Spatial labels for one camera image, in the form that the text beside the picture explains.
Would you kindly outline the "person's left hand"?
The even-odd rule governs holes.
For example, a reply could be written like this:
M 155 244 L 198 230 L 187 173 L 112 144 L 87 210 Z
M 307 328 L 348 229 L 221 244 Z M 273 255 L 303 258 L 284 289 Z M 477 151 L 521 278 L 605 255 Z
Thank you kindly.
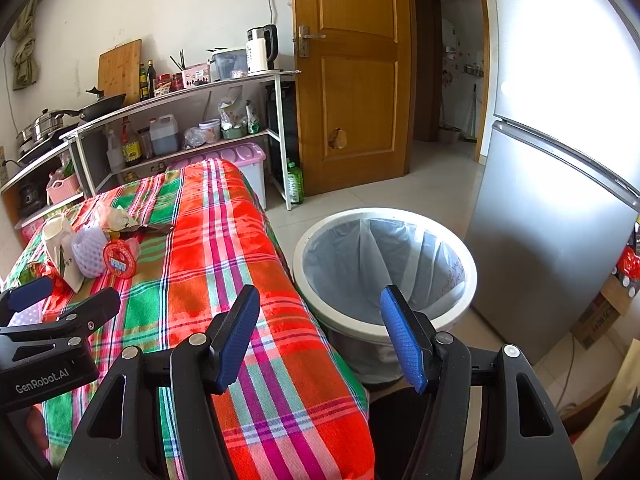
M 40 451 L 45 451 L 49 447 L 46 423 L 44 422 L 41 412 L 35 406 L 29 409 L 26 415 L 25 425 L 35 446 L 39 448 Z

